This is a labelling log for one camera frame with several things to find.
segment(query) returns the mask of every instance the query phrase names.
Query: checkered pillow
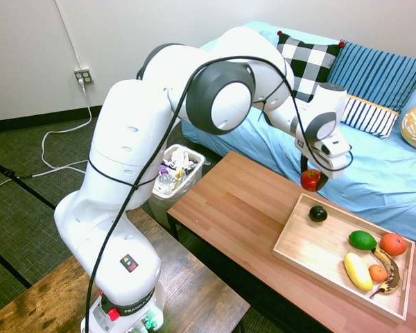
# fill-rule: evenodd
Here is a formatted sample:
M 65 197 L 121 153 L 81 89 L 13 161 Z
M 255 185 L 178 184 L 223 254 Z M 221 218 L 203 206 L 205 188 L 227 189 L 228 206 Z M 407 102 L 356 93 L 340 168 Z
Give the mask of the checkered pillow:
M 294 95 L 298 99 L 309 102 L 318 84 L 327 81 L 329 70 L 343 44 L 306 44 L 281 31 L 277 34 L 279 35 L 277 49 L 294 72 Z

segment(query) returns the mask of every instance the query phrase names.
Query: orange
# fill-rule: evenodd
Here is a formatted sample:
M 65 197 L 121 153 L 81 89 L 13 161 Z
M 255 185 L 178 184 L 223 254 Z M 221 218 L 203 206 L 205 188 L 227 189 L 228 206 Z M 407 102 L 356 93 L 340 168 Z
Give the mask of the orange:
M 382 282 L 386 278 L 388 278 L 387 270 L 385 269 L 384 266 L 381 266 L 381 265 L 371 265 L 368 268 L 368 272 L 370 273 L 372 280 L 376 282 Z
M 379 246 L 382 250 L 386 251 L 389 255 L 396 256 L 401 255 L 407 251 L 407 243 L 401 235 L 393 232 L 382 236 Z

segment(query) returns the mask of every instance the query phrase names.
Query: red apple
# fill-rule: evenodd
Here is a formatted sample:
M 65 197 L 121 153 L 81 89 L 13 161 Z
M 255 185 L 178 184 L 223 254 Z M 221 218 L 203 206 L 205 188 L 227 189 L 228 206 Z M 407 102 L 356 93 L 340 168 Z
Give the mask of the red apple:
M 300 176 L 300 184 L 305 190 L 316 192 L 318 190 L 320 175 L 321 172 L 319 170 L 307 169 Z

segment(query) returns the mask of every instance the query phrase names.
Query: banana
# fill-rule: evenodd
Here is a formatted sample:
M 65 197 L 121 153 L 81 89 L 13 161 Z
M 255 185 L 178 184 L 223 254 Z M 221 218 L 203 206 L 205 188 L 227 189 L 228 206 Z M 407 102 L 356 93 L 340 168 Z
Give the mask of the banana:
M 371 251 L 377 259 L 381 260 L 382 264 L 385 266 L 385 269 L 388 272 L 388 277 L 370 296 L 370 298 L 373 298 L 377 293 L 392 293 L 395 291 L 401 284 L 401 274 L 399 272 L 399 267 L 386 251 L 378 247 L 371 249 Z

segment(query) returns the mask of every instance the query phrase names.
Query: red button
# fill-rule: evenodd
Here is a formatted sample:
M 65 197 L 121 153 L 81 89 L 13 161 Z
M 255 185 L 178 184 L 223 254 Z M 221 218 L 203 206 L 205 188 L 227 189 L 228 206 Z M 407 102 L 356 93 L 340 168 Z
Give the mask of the red button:
M 117 312 L 116 309 L 111 309 L 108 312 L 108 316 L 110 317 L 111 321 L 116 321 L 120 314 Z

